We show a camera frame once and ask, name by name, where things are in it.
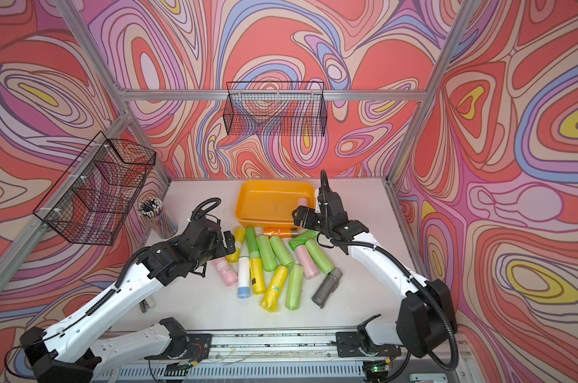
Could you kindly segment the grey trash bag roll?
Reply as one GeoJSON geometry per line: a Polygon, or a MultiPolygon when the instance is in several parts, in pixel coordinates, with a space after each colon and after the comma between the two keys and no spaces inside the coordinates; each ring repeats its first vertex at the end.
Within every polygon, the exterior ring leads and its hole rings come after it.
{"type": "Polygon", "coordinates": [[[324,308],[331,294],[338,288],[342,277],[343,273],[340,269],[334,268],[330,271],[312,295],[311,301],[320,309],[324,308]]]}

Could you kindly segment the orange plastic storage box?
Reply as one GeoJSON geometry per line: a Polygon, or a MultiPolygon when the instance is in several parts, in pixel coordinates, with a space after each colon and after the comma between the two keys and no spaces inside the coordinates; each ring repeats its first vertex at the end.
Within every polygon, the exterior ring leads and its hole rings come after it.
{"type": "Polygon", "coordinates": [[[315,207],[315,188],[306,181],[247,180],[241,185],[235,217],[246,227],[294,228],[292,212],[306,200],[315,207]]]}

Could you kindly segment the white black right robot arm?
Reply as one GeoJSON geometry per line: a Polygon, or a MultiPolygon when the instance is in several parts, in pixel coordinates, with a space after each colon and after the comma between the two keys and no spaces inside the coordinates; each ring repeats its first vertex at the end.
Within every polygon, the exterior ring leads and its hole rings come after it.
{"type": "Polygon", "coordinates": [[[294,223],[324,236],[327,247],[337,247],[357,260],[386,287],[399,305],[394,319],[375,314],[358,326],[360,345],[367,353],[384,345],[401,346],[408,355],[428,356],[440,368],[453,371],[460,353],[453,300],[448,286],[410,270],[380,245],[370,229],[349,218],[338,193],[322,178],[317,206],[297,207],[294,223]]]}

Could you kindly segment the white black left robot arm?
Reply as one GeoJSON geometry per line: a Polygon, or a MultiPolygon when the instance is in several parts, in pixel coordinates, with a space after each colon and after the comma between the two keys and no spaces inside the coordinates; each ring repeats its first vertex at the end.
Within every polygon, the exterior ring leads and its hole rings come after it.
{"type": "Polygon", "coordinates": [[[38,382],[90,382],[141,358],[180,359],[189,348],[185,328],[174,318],[116,338],[102,335],[140,302],[189,274],[205,276],[207,262],[235,250],[231,231],[219,221],[191,220],[183,233],[143,247],[118,280],[56,324],[26,331],[19,342],[38,382]]]}

